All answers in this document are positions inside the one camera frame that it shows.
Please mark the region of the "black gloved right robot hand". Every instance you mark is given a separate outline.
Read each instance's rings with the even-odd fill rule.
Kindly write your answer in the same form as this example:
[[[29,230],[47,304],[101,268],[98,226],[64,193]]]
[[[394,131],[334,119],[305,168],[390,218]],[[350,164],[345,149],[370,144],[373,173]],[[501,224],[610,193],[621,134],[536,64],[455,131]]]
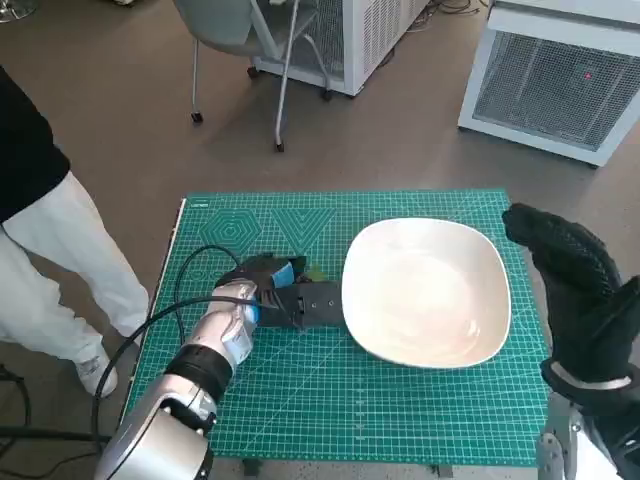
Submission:
[[[543,279],[556,371],[576,385],[629,384],[639,277],[624,282],[604,242],[579,223],[522,203],[502,220]]]

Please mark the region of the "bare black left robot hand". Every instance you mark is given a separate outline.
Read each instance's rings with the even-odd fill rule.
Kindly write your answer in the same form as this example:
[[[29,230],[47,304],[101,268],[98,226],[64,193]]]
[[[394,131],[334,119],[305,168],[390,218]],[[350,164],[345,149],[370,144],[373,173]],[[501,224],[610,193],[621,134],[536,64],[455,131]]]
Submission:
[[[259,290],[287,287],[304,273],[306,264],[306,256],[278,257],[273,253],[254,255],[222,275],[215,286],[220,287],[242,279],[253,282]]]

